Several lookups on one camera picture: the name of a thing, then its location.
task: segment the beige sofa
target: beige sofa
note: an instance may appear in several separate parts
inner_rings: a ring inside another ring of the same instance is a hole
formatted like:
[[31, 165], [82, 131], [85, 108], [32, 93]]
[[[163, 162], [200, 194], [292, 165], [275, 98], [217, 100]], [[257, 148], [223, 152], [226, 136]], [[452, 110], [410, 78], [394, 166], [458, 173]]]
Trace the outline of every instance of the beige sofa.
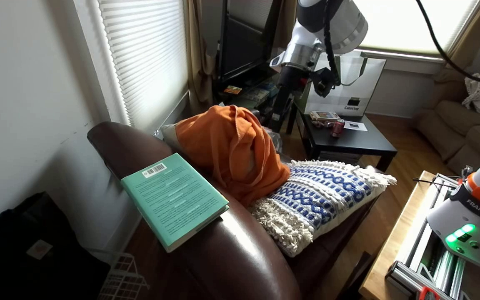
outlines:
[[413, 122], [457, 174], [466, 165], [480, 167], [480, 114], [461, 105], [467, 95], [458, 74], [437, 76], [432, 98]]

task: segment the teal book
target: teal book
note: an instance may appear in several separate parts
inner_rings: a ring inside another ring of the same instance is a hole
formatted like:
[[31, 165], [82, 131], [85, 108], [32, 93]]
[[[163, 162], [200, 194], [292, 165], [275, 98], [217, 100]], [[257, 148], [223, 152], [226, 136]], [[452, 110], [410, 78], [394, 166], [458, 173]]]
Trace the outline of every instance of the teal book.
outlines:
[[122, 186], [166, 252], [229, 209], [229, 201], [177, 153], [124, 177]]

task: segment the wire basket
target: wire basket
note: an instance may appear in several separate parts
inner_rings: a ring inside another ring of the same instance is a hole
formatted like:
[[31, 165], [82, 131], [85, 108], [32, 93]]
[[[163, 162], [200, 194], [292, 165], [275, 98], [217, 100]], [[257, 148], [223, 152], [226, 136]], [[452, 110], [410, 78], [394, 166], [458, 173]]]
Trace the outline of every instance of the wire basket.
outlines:
[[142, 287], [149, 289], [145, 278], [138, 273], [134, 256], [98, 249], [87, 250], [110, 265], [107, 279], [97, 296], [98, 300], [136, 300]]

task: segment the red can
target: red can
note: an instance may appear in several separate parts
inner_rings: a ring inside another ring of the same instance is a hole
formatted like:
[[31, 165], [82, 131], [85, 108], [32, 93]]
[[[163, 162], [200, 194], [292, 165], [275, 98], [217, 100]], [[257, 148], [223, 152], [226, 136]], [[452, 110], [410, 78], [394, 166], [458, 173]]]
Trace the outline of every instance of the red can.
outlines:
[[343, 131], [343, 126], [345, 125], [345, 121], [339, 118], [333, 125], [333, 130], [331, 131], [331, 136], [333, 138], [338, 138]]

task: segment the brown leather armchair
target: brown leather armchair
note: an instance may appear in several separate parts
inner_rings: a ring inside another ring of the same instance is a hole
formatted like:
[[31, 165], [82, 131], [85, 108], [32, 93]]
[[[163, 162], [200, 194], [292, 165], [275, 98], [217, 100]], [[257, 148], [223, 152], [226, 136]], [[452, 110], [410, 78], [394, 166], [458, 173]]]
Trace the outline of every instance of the brown leather armchair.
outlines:
[[[88, 140], [118, 179], [173, 153], [160, 139], [113, 122], [92, 128]], [[245, 207], [207, 174], [202, 175], [229, 200], [230, 209], [167, 256], [177, 260], [213, 299], [306, 297], [331, 269], [374, 203], [361, 207], [301, 254], [289, 258]]]

